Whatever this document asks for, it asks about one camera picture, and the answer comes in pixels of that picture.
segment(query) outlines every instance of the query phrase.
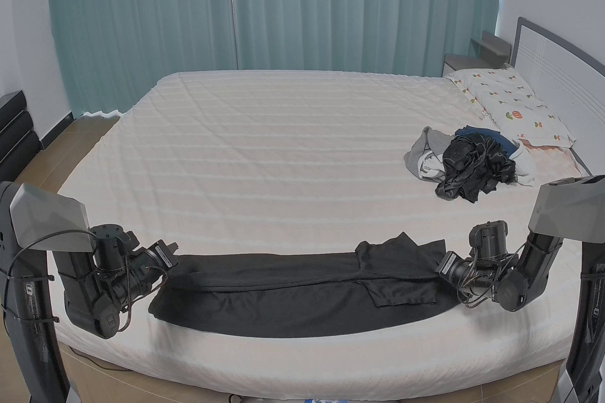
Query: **mattress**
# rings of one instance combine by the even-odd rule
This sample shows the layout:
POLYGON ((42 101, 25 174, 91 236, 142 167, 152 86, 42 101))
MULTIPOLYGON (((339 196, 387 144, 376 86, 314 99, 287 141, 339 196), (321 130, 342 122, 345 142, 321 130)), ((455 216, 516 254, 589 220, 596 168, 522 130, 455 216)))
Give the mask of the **mattress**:
MULTIPOLYGON (((424 126, 482 124, 449 80, 312 71, 220 71, 161 79, 101 138, 60 190, 90 225, 114 223, 177 253, 334 253, 405 231, 446 239, 507 221, 525 241, 538 188, 498 185, 475 204, 444 201, 404 153, 424 126)), ((568 151, 531 150, 541 182, 579 176, 568 151)), ((50 270, 56 273, 52 258, 50 270)), ((492 302, 430 319, 321 338, 199 332, 134 305, 129 329, 101 340, 65 315, 52 283, 58 338, 104 360, 180 383, 262 398, 388 400, 446 393, 564 358, 579 296, 580 244, 568 241, 545 293, 510 313, 492 302)))

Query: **crumpled black clothing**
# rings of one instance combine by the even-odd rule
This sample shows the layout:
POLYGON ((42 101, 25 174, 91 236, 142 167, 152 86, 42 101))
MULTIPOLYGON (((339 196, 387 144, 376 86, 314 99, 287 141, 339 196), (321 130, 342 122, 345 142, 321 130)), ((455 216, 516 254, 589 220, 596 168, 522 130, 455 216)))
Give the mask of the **crumpled black clothing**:
POLYGON ((474 203, 480 191, 489 193, 498 182, 517 180, 515 162, 498 142, 480 133, 456 136, 443 153, 443 166, 445 180, 435 189, 442 198, 462 196, 474 203))
POLYGON ((304 338, 398 326, 458 304, 437 275, 445 241, 405 233, 355 252, 177 256, 149 305, 171 324, 246 337, 304 338))

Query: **headboard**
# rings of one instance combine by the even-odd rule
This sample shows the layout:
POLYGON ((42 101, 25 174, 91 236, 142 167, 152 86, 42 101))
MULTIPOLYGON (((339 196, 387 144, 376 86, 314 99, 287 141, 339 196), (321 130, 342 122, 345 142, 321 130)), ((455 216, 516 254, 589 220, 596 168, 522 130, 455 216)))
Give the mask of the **headboard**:
POLYGON ((605 66, 523 17, 510 64, 577 138, 572 151, 580 164, 605 174, 605 66))

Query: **floor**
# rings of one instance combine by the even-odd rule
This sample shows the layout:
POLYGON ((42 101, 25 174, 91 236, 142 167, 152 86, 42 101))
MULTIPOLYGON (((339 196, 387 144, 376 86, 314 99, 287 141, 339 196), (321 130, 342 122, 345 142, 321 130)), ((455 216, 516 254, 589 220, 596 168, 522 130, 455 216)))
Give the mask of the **floor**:
MULTIPOLYGON (((74 121, 21 173, 25 182, 56 193, 80 160, 107 133, 117 117, 85 116, 74 121)), ((101 369, 59 345, 67 374, 83 403, 228 403, 228 394, 141 375, 101 369)), ((90 358, 105 368, 117 367, 90 358)), ((561 362, 458 392, 405 400, 409 403, 547 403, 561 362)), ((26 403, 28 393, 10 341, 0 329, 0 400, 26 403)))

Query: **pillow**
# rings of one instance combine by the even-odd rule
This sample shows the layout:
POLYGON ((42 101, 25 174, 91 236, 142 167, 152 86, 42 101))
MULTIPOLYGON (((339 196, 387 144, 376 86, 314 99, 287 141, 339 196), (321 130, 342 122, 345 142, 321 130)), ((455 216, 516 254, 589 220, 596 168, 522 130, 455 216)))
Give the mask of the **pillow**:
POLYGON ((508 139, 532 146, 571 148, 575 138, 512 67, 463 69, 446 76, 472 103, 479 103, 508 139))

